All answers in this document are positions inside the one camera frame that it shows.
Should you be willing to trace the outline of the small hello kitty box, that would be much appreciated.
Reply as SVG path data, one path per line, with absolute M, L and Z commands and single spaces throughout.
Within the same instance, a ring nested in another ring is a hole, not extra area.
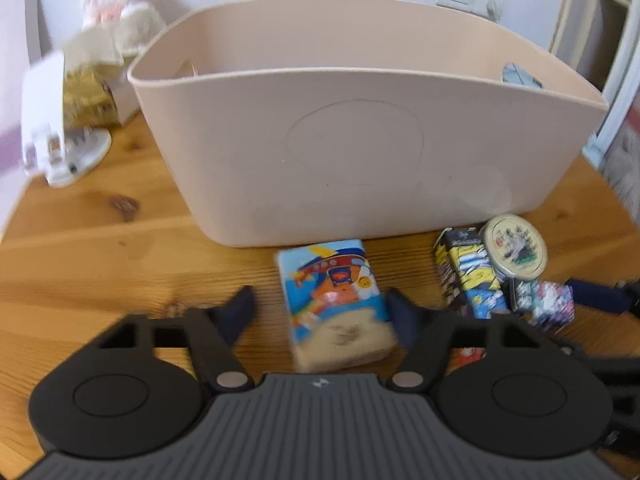
M 574 322 L 575 304 L 570 285 L 512 278 L 506 290 L 511 311 L 531 326 L 557 332 Z

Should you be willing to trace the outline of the cartoon bear tissue pack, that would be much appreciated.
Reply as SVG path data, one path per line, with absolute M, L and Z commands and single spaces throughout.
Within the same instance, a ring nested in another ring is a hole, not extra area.
M 390 315 L 361 240 L 281 250 L 277 265 L 299 373 L 368 364 L 395 348 Z

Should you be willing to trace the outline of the long cartoon snoopy box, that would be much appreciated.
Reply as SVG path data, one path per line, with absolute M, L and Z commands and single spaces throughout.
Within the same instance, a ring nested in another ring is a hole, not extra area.
M 446 228 L 433 246 L 442 296 L 464 318 L 488 320 L 508 312 L 496 271 L 475 228 Z

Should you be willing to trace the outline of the round green tin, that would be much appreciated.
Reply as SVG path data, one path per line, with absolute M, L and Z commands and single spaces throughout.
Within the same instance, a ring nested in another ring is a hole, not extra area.
M 535 281 L 548 263 L 547 246 L 538 230 L 516 214 L 500 214 L 480 229 L 498 280 Z

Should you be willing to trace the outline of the grey plush blanket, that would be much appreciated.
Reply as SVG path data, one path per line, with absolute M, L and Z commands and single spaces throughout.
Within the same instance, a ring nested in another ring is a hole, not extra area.
M 603 175 L 634 221 L 639 220 L 639 135 L 623 128 L 603 165 Z

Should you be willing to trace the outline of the beige plastic storage bin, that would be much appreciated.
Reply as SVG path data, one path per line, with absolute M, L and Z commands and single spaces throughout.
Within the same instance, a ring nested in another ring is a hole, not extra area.
M 510 62 L 544 88 L 505 84 Z M 128 78 L 196 224 L 233 247 L 535 209 L 608 109 L 509 29 L 399 0 L 211 6 L 156 36 Z

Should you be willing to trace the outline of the white phone stand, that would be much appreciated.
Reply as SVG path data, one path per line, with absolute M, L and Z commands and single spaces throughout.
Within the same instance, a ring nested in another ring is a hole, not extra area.
M 65 56 L 55 51 L 25 75 L 22 91 L 22 166 L 29 177 L 66 188 L 96 168 L 111 148 L 106 129 L 64 126 Z

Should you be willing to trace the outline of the gold tissue box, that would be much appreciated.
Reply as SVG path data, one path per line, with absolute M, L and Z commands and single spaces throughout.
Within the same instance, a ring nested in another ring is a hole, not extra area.
M 140 105 L 127 79 L 132 56 L 123 55 L 108 27 L 83 30 L 62 47 L 66 129 L 123 126 Z

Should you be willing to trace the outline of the white plush lamb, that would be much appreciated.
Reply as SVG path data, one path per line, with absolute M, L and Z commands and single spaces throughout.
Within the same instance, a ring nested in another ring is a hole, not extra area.
M 122 56 L 134 56 L 166 26 L 150 0 L 80 0 L 82 28 L 112 30 L 115 47 Z

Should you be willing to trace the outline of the pink headboard panel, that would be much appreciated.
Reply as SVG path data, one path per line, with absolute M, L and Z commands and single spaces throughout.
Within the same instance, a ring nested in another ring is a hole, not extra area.
M 1 0 L 1 235 L 28 177 L 22 168 L 24 76 L 41 58 L 38 0 Z

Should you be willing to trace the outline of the white wooden shelf frame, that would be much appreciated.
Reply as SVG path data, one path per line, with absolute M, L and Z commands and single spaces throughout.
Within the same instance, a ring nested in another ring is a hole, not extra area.
M 639 91 L 639 0 L 563 0 L 550 51 L 610 104 L 582 149 L 602 169 Z

